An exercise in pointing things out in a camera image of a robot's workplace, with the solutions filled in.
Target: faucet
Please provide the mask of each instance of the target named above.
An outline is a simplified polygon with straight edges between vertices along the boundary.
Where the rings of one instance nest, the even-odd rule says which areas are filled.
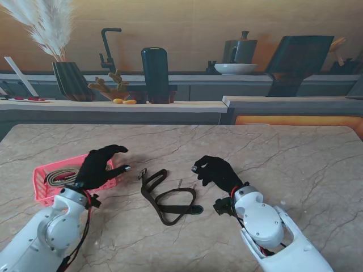
[[[111,52],[109,51],[108,42],[107,42],[107,39],[106,39],[106,32],[107,31],[121,32],[122,29],[121,28],[109,28],[109,27],[107,27],[107,28],[102,29],[102,31],[101,31],[103,44],[104,44],[104,47],[105,47],[106,53],[107,53],[107,62],[104,62],[103,55],[102,55],[102,53],[100,53],[101,67],[102,68],[108,68],[110,70],[110,72],[115,73],[116,72],[115,63],[113,61],[113,58],[111,57]]]

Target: brown strap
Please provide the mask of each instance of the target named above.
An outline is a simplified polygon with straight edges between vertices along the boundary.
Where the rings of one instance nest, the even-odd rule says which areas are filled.
[[[197,197],[197,193],[192,188],[172,189],[172,190],[169,190],[167,192],[164,192],[164,193],[158,195],[154,199],[150,193],[155,189],[156,186],[158,186],[161,182],[163,182],[166,179],[167,170],[162,169],[147,179],[145,177],[146,172],[147,172],[147,169],[145,168],[144,170],[141,171],[141,173],[139,175],[139,179],[142,178],[141,194],[155,208],[155,210],[157,211],[157,213],[160,217],[161,222],[163,222],[164,225],[172,226],[172,225],[176,224],[180,220],[180,218],[182,218],[182,216],[185,214],[201,214],[203,212],[203,207],[201,207],[199,205],[193,205],[193,203]],[[146,185],[148,183],[150,183],[151,181],[154,181],[154,182],[149,187],[146,187]],[[162,197],[164,197],[166,194],[172,193],[172,192],[189,192],[189,193],[191,193],[193,196],[193,199],[192,199],[190,205],[184,206],[184,205],[159,205],[158,204],[158,201]],[[175,220],[169,222],[168,220],[165,220],[165,218],[163,217],[163,215],[162,215],[163,212],[179,214],[179,216]]]

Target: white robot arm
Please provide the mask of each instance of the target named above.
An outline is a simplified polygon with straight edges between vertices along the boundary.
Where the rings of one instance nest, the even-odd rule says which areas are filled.
[[[244,243],[266,272],[333,272],[333,269],[281,208],[263,203],[262,194],[253,186],[237,190],[233,196]],[[284,228],[292,237],[291,244],[267,256],[263,248],[279,246]]]
[[[66,250],[80,237],[80,215],[88,199],[62,189],[52,207],[39,211],[0,253],[0,272],[56,272]]]

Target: gray kettle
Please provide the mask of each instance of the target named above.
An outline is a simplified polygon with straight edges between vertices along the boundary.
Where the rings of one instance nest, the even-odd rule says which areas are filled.
[[[242,31],[240,40],[226,41],[225,50],[223,53],[222,63],[246,63],[251,64],[254,57],[257,40],[249,40],[247,38],[249,31]],[[233,49],[237,48],[234,59],[232,58]]]

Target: pink plastic basket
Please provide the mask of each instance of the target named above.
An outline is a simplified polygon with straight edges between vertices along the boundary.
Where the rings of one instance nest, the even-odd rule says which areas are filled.
[[[34,191],[35,191],[35,200],[40,202],[43,206],[51,206],[54,202],[54,196],[57,195],[61,187],[51,187],[46,182],[44,183],[45,176],[54,170],[57,170],[59,168],[64,168],[68,166],[81,166],[85,158],[88,154],[81,155],[78,157],[74,157],[71,159],[66,159],[59,161],[57,163],[50,163],[47,165],[42,165],[34,169],[33,172],[33,184],[34,184]],[[113,163],[112,160],[109,160],[107,162],[111,168],[113,169]],[[109,181],[107,181],[104,185],[102,185],[100,188],[89,190],[88,192],[90,194],[95,193],[97,191],[101,191],[104,189],[112,188],[117,185],[116,179],[113,178]]]

